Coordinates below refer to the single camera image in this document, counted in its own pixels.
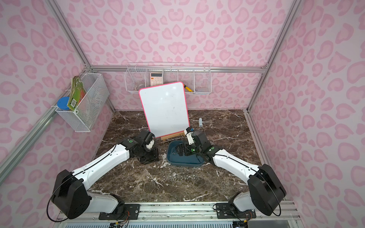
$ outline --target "blue lid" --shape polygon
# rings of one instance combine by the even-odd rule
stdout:
[[[69,97],[60,98],[57,102],[57,106],[63,110],[70,110],[70,108],[67,106],[68,100]]]
[[[204,159],[201,156],[195,154],[190,156],[179,156],[176,153],[175,147],[180,143],[186,141],[174,140],[170,142],[167,150],[167,161],[173,166],[187,166],[187,167],[199,167],[204,163]]]

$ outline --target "dark brown marble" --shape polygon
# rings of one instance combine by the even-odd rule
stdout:
[[[212,144],[222,145],[229,153],[247,162],[261,165],[242,110],[189,111],[190,125],[199,128],[199,118]],[[111,149],[118,139],[136,136],[147,128],[143,112],[116,112],[101,142],[97,156]],[[114,193],[126,202],[151,201],[225,201],[248,186],[238,177],[212,164],[199,168],[178,167],[166,160],[169,139],[157,139],[159,162],[141,165],[131,158],[110,170],[90,189],[95,193]]]

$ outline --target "pink leopard print wall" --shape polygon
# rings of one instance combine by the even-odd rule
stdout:
[[[94,65],[263,66],[291,0],[59,0]]]
[[[0,3],[0,163],[83,69],[43,0]]]
[[[126,91],[125,72],[101,72],[117,110],[143,110],[138,94]],[[213,73],[210,95],[186,94],[188,109],[244,109],[251,100],[261,74]]]
[[[57,174],[79,168],[94,158],[111,117],[110,108],[104,105],[92,131],[76,133],[57,116],[0,186],[0,227],[52,227],[46,205]],[[51,203],[50,216],[55,219],[58,213]]]
[[[307,0],[251,114],[306,227],[365,226],[365,1]]]

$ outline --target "green book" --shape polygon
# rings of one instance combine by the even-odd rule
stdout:
[[[75,76],[71,79],[71,92],[69,102],[67,106],[70,108],[71,111],[74,111],[76,107],[79,105],[81,100],[86,95],[86,91],[82,84],[82,81],[79,76]]]

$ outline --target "wires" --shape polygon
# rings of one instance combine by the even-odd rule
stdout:
[[[198,162],[200,162],[201,164],[204,164],[204,159],[203,159],[203,162],[201,162],[198,155],[196,154],[195,156],[196,156],[196,159],[198,160]]]
[[[275,213],[274,213],[274,210],[271,208],[270,204],[269,204],[269,206],[270,206],[270,208],[271,208],[271,210],[272,210],[273,214],[279,217],[279,216],[281,215],[281,206],[280,206],[279,200],[277,199],[277,197],[276,197],[276,195],[275,195],[274,190],[270,187],[270,185],[269,185],[269,184],[268,184],[268,186],[269,186],[270,190],[273,192],[273,194],[274,194],[274,196],[275,196],[275,199],[276,199],[276,202],[277,202],[277,204],[279,205],[279,214],[278,214],[278,215],[277,215],[277,214],[275,214]]]
[[[251,168],[251,167],[248,167],[247,165],[245,165],[245,164],[243,164],[242,162],[239,162],[239,161],[237,161],[237,160],[235,160],[235,159],[233,159],[233,158],[231,158],[231,157],[228,157],[228,156],[226,156],[226,155],[222,155],[222,154],[216,154],[216,155],[219,155],[219,156],[223,156],[223,157],[227,157],[227,158],[230,158],[230,159],[232,159],[232,160],[234,160],[235,162],[237,162],[237,163],[240,163],[241,165],[243,165],[243,166],[246,166],[247,168],[250,168],[250,169],[252,169],[253,171],[255,171],[266,183],[267,183],[267,181],[265,180],[265,178],[260,174],[260,172],[259,171],[256,171],[256,170],[254,170],[253,168]],[[274,213],[274,210],[271,208],[271,206],[270,206],[270,209],[272,210],[272,213],[274,214],[274,215],[276,215],[276,216],[280,216],[281,215],[281,206],[280,206],[280,202],[279,202],[279,200],[277,199],[277,197],[276,197],[276,194],[275,194],[275,192],[274,192],[274,190],[271,188],[271,186],[268,184],[268,186],[269,186],[269,188],[270,188],[270,190],[272,191],[272,193],[274,194],[274,196],[275,196],[275,199],[276,199],[276,202],[277,202],[277,204],[279,205],[279,214],[277,215],[277,214],[275,214]]]
[[[51,195],[51,197],[49,198],[49,200],[48,200],[48,203],[47,203],[47,208],[46,208],[46,213],[47,213],[47,217],[49,218],[49,220],[51,220],[52,222],[55,222],[55,223],[60,223],[60,222],[63,222],[63,221],[65,221],[65,220],[67,220],[68,218],[65,218],[65,219],[63,219],[63,220],[53,220],[53,219],[51,219],[51,217],[49,216],[49,214],[48,214],[48,207],[49,207],[49,203],[51,202],[51,199],[52,199],[52,196],[56,193],[56,191],[64,184],[64,183],[66,183],[68,180],[70,180],[71,178],[73,178],[74,176],[76,176],[76,175],[72,175],[72,177],[70,177],[70,178],[68,178],[67,180],[65,180],[64,182],[62,182],[57,188],[56,188],[56,190],[52,193],[52,195]]]
[[[108,154],[108,155],[110,155],[113,151],[114,151],[114,149],[115,149],[115,147],[117,146],[117,144],[115,144],[115,146],[113,147],[113,149],[112,149],[112,151]],[[85,170],[83,170],[83,171],[80,171],[79,173],[77,173],[77,174],[75,174],[75,175],[72,175],[70,178],[68,178],[67,180],[65,180],[64,182],[62,182],[57,188],[56,188],[56,190],[51,194],[51,196],[49,197],[49,200],[48,200],[48,203],[47,203],[47,208],[46,208],[46,213],[47,213],[47,217],[49,218],[49,220],[51,220],[52,222],[55,222],[55,223],[60,223],[60,222],[63,222],[63,221],[65,221],[65,220],[67,220],[68,218],[65,218],[65,219],[63,219],[63,220],[53,220],[53,219],[51,219],[51,217],[49,216],[49,213],[48,213],[48,207],[49,207],[49,203],[51,202],[51,199],[52,199],[52,197],[54,196],[54,194],[57,192],[57,190],[64,184],[64,183],[66,183],[68,180],[70,180],[71,178],[73,178],[73,177],[76,177],[77,175],[79,175],[80,173],[83,173],[83,172],[85,172],[86,170],[88,170],[89,168],[91,168],[91,167],[93,167],[94,165],[96,165],[96,164],[98,164],[99,162],[101,162],[104,158],[106,158],[108,155],[106,155],[105,157],[103,157],[102,159],[100,159],[99,161],[97,161],[95,164],[93,164],[92,166],[90,166],[90,167],[88,167],[88,168],[86,168]]]
[[[116,227],[124,227],[124,228],[126,228],[127,226],[128,226],[128,224],[129,224],[129,216],[130,216],[130,214],[129,214],[129,211],[126,211],[126,212],[128,212],[128,215],[127,215],[127,218],[124,220],[124,221],[119,221],[119,222],[115,222],[114,223],[114,225],[112,225],[112,223],[109,225],[109,228],[116,228]]]
[[[217,203],[216,204],[214,204],[213,205],[213,210],[215,210],[215,211],[217,211],[218,209],[217,208],[214,208],[214,206],[216,206],[217,205]],[[231,216],[233,216],[234,218],[236,218],[236,219],[238,219],[240,222],[236,225],[236,226],[234,226],[234,227],[239,227],[241,224],[245,224],[245,221],[246,222],[248,222],[248,218],[247,218],[247,214],[246,214],[246,212],[244,212],[245,213],[245,216],[246,216],[246,220],[244,220],[244,221],[242,221],[237,215],[236,215],[236,212],[235,211],[232,211],[232,210],[226,210],[226,211],[224,211],[224,213],[226,214],[226,215],[231,215]]]

